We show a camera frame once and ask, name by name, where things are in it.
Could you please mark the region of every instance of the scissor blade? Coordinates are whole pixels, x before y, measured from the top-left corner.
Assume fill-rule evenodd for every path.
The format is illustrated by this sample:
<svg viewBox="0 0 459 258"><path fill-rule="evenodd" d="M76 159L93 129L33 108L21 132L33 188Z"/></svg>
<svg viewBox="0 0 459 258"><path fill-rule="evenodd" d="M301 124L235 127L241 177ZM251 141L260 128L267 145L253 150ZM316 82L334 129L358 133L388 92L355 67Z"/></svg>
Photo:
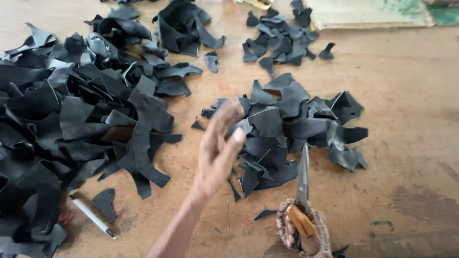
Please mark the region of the scissor blade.
<svg viewBox="0 0 459 258"><path fill-rule="evenodd" d="M308 206L309 200L309 151L308 146L303 146L300 168L298 171L297 201Z"/></svg>

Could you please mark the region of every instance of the hand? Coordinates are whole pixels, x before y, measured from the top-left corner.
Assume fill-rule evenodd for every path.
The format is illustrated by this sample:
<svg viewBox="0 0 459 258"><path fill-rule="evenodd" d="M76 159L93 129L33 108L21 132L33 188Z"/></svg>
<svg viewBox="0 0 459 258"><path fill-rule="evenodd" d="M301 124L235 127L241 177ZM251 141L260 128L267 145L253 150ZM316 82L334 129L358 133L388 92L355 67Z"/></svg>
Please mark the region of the hand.
<svg viewBox="0 0 459 258"><path fill-rule="evenodd" d="M199 146L198 169L192 192L208 201L230 175L233 162L246 140L244 129L238 128L225 140L228 127L239 121L244 109L237 98L227 99L215 114Z"/></svg>

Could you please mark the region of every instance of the wooden work surface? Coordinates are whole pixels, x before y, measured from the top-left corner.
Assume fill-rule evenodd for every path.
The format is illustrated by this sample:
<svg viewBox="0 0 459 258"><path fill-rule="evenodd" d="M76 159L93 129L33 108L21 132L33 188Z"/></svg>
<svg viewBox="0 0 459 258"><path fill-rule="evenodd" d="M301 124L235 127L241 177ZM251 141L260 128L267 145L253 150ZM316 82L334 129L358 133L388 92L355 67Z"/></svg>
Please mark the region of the wooden work surface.
<svg viewBox="0 0 459 258"><path fill-rule="evenodd" d="M292 19L287 0L274 8ZM64 227L68 239L56 257L144 257L177 212L193 181L197 147L202 132L191 129L196 115L218 97L250 94L252 82L263 85L268 73L254 63L243 63L241 44L259 32L246 27L248 11L263 11L230 0L196 2L211 16L209 32L226 35L216 50L219 73L207 70L200 58L170 54L170 63L190 62L204 70L186 78L192 95L168 99L175 116L172 133L183 134L176 145L165 144L156 155L156 168L172 179L152 196L141 200L125 171L96 182L88 180L78 192L88 199L115 188L118 215L114 241L67 201L73 219ZM140 21L152 32L151 19L167 0L134 4ZM30 32L24 22L54 32L63 42L75 31L86 36L96 14L105 16L114 2L98 0L3 0L0 3L0 50L20 46ZM277 74L290 72L311 96L332 98L349 90L365 107L360 119L347 127L369 128L361 147L369 167L354 173L326 158L326 149L310 151L310 200L327 217L333 247L349 245L348 257L456 257L459 253L459 28L379 31L326 31L310 49L318 53L336 42L335 60L304 58L300 67L275 66ZM222 187L205 208L187 251L187 257L254 258L295 257L284 248L265 251L276 243L274 217L254 222L264 208L275 209L295 197L296 180L282 187L256 191L234 202L229 185Z"/></svg>

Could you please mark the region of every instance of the pen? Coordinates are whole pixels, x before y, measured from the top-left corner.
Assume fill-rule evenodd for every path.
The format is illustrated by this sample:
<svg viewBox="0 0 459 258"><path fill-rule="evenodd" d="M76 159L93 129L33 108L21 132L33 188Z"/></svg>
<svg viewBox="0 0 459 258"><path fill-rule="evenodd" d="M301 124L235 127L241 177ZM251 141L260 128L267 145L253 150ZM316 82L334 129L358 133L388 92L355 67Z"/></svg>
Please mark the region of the pen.
<svg viewBox="0 0 459 258"><path fill-rule="evenodd" d="M75 205L78 208L80 208L80 210L84 214L86 214L86 216L88 216L92 220L92 222L94 222L102 231L107 233L109 236L113 237L113 239L116 239L115 235L113 235L110 229L108 229L108 227L105 226L105 224L98 217L96 217L94 213L92 213L92 211L88 209L88 207L86 207L82 202L80 202L80 200L78 200L75 196L70 195L69 197L72 200L72 202L75 203Z"/></svg>

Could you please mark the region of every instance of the green paint stain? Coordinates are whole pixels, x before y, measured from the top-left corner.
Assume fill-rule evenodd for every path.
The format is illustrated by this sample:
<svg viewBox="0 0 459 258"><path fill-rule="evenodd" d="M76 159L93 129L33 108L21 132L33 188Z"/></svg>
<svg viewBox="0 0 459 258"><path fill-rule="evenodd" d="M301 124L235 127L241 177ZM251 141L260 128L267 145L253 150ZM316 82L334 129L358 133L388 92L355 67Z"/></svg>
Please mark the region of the green paint stain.
<svg viewBox="0 0 459 258"><path fill-rule="evenodd" d="M423 6L420 0L398 0L398 12L402 15L420 15L423 12Z"/></svg>
<svg viewBox="0 0 459 258"><path fill-rule="evenodd" d="M389 228L391 229L391 231L394 231L394 224L392 224L391 221L384 221L384 220L380 220L380 221L373 221L373 222L370 222L370 226L373 225L373 226L381 226L381 225L388 225Z"/></svg>
<svg viewBox="0 0 459 258"><path fill-rule="evenodd" d="M440 6L427 6L435 24L454 25L459 24L459 8L443 8Z"/></svg>
<svg viewBox="0 0 459 258"><path fill-rule="evenodd" d="M425 13L421 0L382 0L382 11L398 12L404 16L420 16Z"/></svg>

